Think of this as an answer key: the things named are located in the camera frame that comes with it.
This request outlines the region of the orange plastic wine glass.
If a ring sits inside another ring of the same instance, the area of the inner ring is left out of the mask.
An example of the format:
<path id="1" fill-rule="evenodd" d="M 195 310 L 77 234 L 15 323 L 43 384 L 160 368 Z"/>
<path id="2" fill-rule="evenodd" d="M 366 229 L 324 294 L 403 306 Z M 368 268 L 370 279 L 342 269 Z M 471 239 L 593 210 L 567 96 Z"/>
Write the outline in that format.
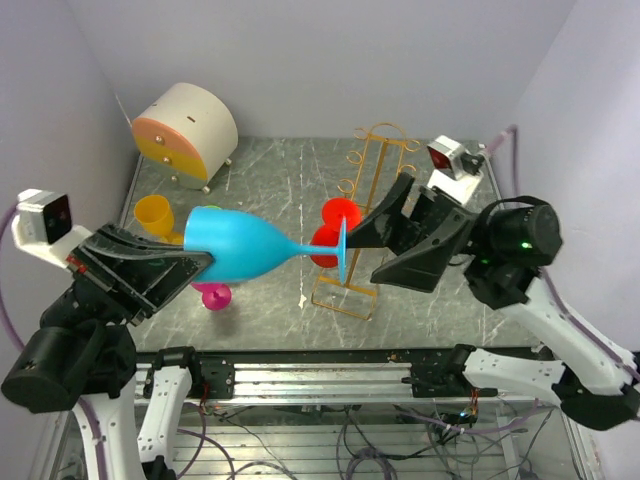
<path id="1" fill-rule="evenodd" d="M 134 217 L 147 233 L 162 242 L 183 244 L 183 235 L 174 230 L 175 217 L 166 197 L 154 194 L 141 198 L 134 207 Z"/>

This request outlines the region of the pink plastic wine glass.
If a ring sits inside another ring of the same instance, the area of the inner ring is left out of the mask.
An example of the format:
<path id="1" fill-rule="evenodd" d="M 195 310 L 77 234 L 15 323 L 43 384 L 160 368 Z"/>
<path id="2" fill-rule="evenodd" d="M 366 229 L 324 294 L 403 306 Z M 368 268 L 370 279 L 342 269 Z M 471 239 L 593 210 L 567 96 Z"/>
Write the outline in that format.
<path id="1" fill-rule="evenodd" d="M 192 283 L 192 287 L 201 294 L 202 304 L 208 310 L 223 310 L 231 303 L 231 289 L 224 283 Z"/>

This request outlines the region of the red plastic wine glass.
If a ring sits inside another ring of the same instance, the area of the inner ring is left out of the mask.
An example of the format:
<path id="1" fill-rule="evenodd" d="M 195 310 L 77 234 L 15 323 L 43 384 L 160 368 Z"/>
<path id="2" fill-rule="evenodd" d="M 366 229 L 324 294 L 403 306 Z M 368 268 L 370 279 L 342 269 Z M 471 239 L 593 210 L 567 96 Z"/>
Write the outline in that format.
<path id="1" fill-rule="evenodd" d="M 354 229 L 362 221 L 362 213 L 358 205 L 347 198 L 332 198 L 322 208 L 321 216 L 324 224 L 314 233 L 311 244 L 315 246 L 336 246 L 342 221 L 346 221 L 348 231 Z"/>

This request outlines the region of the blue plastic wine glass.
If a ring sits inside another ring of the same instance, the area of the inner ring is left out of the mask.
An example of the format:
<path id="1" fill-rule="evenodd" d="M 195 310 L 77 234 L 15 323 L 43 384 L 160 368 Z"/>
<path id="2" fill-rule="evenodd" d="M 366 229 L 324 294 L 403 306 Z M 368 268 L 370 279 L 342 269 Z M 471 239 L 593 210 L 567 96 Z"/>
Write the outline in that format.
<path id="1" fill-rule="evenodd" d="M 258 278 L 295 256 L 334 256 L 339 278 L 347 277 L 347 221 L 341 220 L 335 246 L 300 244 L 266 220 L 237 210 L 194 208 L 187 219 L 183 247 L 211 254 L 213 263 L 196 280 L 238 283 Z"/>

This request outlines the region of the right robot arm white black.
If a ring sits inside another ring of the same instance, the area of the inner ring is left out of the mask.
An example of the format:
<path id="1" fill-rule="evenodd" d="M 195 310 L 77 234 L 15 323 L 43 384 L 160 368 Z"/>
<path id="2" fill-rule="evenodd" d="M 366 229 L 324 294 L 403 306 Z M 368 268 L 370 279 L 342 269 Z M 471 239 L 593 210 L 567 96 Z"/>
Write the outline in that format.
<path id="1" fill-rule="evenodd" d="M 434 291 L 454 256 L 466 254 L 464 276 L 474 298 L 516 320 L 552 352 L 549 360 L 526 359 L 459 344 L 440 373 L 448 393 L 496 388 L 531 396 L 596 431 L 636 420 L 638 355 L 596 331 L 548 282 L 545 268 L 562 243 L 554 209 L 519 196 L 473 213 L 466 205 L 481 179 L 435 171 L 405 215 L 414 179 L 403 173 L 365 219 L 341 229 L 339 248 L 390 250 L 392 260 L 371 281 L 425 293 Z"/>

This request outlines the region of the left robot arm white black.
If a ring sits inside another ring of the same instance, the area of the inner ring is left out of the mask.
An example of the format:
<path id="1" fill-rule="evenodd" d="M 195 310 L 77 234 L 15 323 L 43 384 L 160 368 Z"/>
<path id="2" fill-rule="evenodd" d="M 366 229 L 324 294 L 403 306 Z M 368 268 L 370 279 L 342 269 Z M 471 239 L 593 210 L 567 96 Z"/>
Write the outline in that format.
<path id="1" fill-rule="evenodd" d="M 187 397 L 203 387 L 195 349 L 160 351 L 151 399 L 135 421 L 137 352 L 129 326 L 173 300 L 213 259 L 149 241 L 113 224 L 54 236 L 11 226 L 15 245 L 71 272 L 71 286 L 42 314 L 1 391 L 33 413 L 72 412 L 93 479 L 173 479 L 173 442 Z"/>

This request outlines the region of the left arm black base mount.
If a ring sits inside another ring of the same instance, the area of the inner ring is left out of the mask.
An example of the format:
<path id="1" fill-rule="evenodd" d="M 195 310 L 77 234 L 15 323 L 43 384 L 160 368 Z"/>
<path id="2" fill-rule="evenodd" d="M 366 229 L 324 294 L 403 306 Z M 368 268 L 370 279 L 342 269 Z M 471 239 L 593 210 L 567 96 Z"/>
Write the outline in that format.
<path id="1" fill-rule="evenodd" d="M 196 352 L 189 361 L 188 368 L 192 374 L 189 398 L 229 400 L 233 397 L 235 368 L 230 360 Z"/>

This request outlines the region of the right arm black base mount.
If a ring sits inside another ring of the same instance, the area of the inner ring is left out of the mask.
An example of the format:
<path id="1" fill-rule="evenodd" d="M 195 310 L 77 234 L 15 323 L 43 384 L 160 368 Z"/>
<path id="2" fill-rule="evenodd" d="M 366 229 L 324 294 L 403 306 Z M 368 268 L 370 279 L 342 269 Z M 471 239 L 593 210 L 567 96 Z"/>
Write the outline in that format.
<path id="1" fill-rule="evenodd" d="M 450 349 L 413 350 L 409 374 L 401 382 L 411 387 L 414 398 L 470 397 L 474 386 L 463 372 L 475 350 L 465 344 Z"/>

